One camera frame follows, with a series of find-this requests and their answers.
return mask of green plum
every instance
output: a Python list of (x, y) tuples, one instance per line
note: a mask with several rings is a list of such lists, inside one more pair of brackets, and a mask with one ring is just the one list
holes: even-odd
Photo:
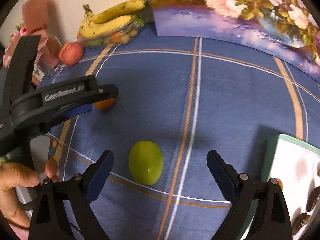
[(99, 47), (101, 44), (103, 43), (103, 40), (96, 40), (96, 39), (92, 39), (92, 40), (88, 40), (88, 44), (91, 47)]
[(129, 168), (137, 183), (155, 184), (163, 169), (163, 157), (159, 146), (150, 141), (137, 142), (129, 155)]

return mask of table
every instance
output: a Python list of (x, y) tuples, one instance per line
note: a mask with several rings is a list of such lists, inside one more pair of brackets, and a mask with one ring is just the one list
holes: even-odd
[[(81, 62), (40, 86), (83, 76), (102, 49), (88, 49)], [(118, 86), (116, 104), (75, 116), (52, 135), (64, 143), (60, 180), (113, 151), (112, 173), (91, 205), (111, 240), (211, 239), (230, 203), (206, 166), (210, 150), (259, 179), (267, 138), (285, 133), (320, 147), (318, 83), (249, 47), (157, 37), (148, 24), (132, 42), (112, 48), (93, 74), (99, 84)], [(140, 140), (155, 141), (164, 156), (163, 174), (150, 187), (135, 183), (128, 167)]]

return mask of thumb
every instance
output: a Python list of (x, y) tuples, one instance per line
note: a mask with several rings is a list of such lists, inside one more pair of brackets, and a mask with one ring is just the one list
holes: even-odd
[(19, 163), (4, 163), (0, 166), (0, 190), (16, 186), (34, 187), (40, 183), (40, 175)]

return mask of banana bunch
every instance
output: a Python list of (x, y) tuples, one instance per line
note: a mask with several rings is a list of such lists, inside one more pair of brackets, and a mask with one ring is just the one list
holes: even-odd
[(128, 25), (132, 19), (146, 7), (141, 0), (131, 0), (93, 14), (89, 5), (83, 5), (85, 14), (78, 34), (84, 39), (93, 39), (100, 35), (112, 33), (115, 30)]

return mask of small orange fruit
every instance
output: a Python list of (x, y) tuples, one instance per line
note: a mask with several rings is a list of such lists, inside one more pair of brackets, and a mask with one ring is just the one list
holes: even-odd
[(278, 183), (279, 183), (279, 186), (280, 186), (281, 190), (283, 190), (283, 184), (282, 184), (282, 181), (281, 181), (280, 179), (277, 179), (277, 178), (276, 178), (276, 180), (278, 181)]
[(116, 101), (115, 98), (111, 98), (111, 99), (103, 100), (100, 102), (96, 102), (96, 103), (94, 103), (94, 105), (99, 110), (106, 110), (106, 109), (110, 108), (111, 106), (113, 106), (115, 101)]
[(119, 43), (121, 40), (122, 34), (120, 32), (115, 32), (110, 36), (110, 41), (113, 43)]

